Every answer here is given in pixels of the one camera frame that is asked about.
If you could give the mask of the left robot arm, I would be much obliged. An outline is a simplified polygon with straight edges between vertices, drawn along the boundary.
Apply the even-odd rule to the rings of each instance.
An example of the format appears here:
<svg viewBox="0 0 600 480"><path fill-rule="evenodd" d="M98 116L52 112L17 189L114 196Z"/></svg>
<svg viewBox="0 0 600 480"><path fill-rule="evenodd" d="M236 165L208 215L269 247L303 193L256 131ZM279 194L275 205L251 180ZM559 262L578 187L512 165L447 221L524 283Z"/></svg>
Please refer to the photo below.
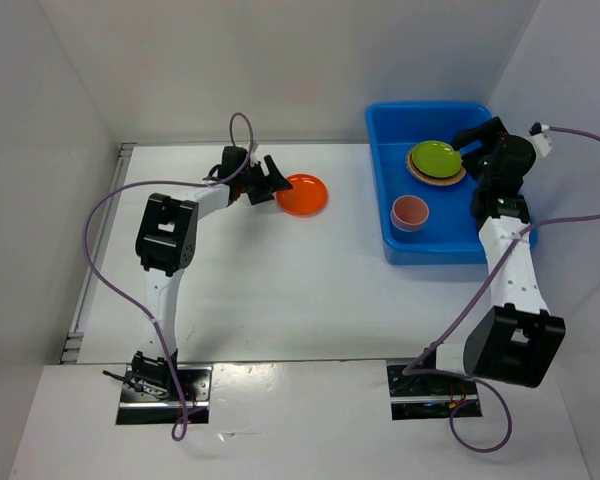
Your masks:
<svg viewBox="0 0 600 480"><path fill-rule="evenodd" d="M196 250L198 223L245 195L253 205L292 188L271 156L251 161L247 149L226 146L221 162L205 183L173 197L154 193L147 200L135 242L145 279L150 326L131 362L131 378L156 399L172 397L179 387L176 310L185 269Z"/></svg>

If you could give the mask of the orange plastic plate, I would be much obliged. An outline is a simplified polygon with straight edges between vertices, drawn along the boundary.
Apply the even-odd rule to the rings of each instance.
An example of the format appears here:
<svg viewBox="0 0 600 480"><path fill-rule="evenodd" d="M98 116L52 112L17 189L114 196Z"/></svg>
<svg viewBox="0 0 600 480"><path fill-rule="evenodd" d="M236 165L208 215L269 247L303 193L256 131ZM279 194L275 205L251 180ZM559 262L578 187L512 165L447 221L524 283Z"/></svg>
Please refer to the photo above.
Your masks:
<svg viewBox="0 0 600 480"><path fill-rule="evenodd" d="M329 200L326 185L317 177L297 173L286 180L291 189L280 190L276 193L276 202L280 209L287 214L298 217L309 217L319 214Z"/></svg>

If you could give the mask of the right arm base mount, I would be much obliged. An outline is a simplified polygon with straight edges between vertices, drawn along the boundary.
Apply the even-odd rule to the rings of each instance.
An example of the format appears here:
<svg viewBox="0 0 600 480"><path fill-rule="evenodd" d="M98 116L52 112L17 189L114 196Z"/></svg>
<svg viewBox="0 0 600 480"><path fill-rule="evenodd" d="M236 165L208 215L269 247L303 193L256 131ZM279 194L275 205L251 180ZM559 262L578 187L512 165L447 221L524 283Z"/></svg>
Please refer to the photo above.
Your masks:
<svg viewBox="0 0 600 480"><path fill-rule="evenodd" d="M448 419L461 407L457 418L482 417L477 386L453 376L415 375L403 370L407 360L386 363L391 416L393 421Z"/></svg>

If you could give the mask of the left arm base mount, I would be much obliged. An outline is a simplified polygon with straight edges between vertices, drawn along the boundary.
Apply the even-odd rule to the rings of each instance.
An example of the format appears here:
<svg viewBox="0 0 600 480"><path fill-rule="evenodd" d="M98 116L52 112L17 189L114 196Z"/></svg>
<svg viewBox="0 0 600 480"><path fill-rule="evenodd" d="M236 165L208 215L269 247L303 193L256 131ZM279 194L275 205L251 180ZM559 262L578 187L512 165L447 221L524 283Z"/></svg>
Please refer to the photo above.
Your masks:
<svg viewBox="0 0 600 480"><path fill-rule="evenodd" d="M211 396L213 366L179 364L178 379L183 388L189 412L189 424L207 424ZM174 387L170 391L132 379L131 366L123 375L103 370L102 374L121 384L116 424L173 424L182 416L182 407Z"/></svg>

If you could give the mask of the green plastic plate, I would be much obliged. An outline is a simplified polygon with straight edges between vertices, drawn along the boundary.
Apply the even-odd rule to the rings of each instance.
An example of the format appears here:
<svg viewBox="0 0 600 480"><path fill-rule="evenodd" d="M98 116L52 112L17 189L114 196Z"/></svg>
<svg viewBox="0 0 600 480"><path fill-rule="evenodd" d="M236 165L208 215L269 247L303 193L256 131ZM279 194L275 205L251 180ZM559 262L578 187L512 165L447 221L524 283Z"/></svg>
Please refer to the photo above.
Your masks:
<svg viewBox="0 0 600 480"><path fill-rule="evenodd" d="M436 179L452 177L462 169L461 155L449 144L437 140L415 145L411 158L420 172Z"/></svg>

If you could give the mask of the black plastic plate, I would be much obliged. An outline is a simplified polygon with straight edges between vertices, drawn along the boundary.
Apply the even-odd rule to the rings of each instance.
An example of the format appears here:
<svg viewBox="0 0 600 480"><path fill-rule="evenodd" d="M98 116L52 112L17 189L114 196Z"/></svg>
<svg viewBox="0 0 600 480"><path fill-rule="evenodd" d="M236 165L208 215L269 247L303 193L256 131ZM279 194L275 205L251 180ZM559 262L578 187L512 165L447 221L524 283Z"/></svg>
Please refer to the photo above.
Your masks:
<svg viewBox="0 0 600 480"><path fill-rule="evenodd" d="M447 184L454 184L454 183L461 181L465 177L466 171L463 168L461 168L456 174L449 176L449 177L445 177L445 178L433 177L433 176L430 176L430 175L427 175L427 174L421 172L418 169L410 170L410 174L414 178L416 178L419 181L426 183L426 184L447 185Z"/></svg>

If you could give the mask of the pink plastic cup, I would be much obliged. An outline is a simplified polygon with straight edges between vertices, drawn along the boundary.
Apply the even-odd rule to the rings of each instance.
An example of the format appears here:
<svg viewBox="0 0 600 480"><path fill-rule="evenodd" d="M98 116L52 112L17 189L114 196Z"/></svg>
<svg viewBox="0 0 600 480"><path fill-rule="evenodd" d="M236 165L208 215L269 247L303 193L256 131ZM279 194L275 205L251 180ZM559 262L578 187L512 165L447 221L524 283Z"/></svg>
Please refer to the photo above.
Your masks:
<svg viewBox="0 0 600 480"><path fill-rule="evenodd" d="M401 231L417 232L429 219L429 207L420 197L403 195L393 202L390 219Z"/></svg>

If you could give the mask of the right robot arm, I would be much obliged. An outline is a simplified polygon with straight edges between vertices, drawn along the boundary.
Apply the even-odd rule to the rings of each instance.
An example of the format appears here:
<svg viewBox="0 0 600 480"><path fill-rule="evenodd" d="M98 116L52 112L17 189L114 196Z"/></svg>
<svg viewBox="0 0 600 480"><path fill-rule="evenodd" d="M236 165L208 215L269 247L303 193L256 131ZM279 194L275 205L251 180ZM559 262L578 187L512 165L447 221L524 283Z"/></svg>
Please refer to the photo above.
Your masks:
<svg viewBox="0 0 600 480"><path fill-rule="evenodd" d="M520 190L538 155L551 149L538 131L526 139L510 134L494 117L461 130L451 141L476 185L470 214L485 252L492 306L469 334L463 351L466 374L508 384L540 385L566 333L550 314L531 256L529 208Z"/></svg>

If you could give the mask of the brown woven bamboo tray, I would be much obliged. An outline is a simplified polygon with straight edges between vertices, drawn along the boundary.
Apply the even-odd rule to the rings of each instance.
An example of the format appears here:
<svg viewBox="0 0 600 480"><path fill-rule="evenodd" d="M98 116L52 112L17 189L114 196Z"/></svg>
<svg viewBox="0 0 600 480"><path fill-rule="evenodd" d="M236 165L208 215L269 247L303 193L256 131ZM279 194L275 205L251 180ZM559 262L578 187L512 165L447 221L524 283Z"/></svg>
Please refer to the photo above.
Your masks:
<svg viewBox="0 0 600 480"><path fill-rule="evenodd" d="M422 184L433 186L433 187L449 187L460 183L466 176L466 170L461 167L460 170L447 178L436 178L432 176L428 176L420 171L414 161L412 152L409 151L406 156L406 167L409 174L417 181Z"/></svg>

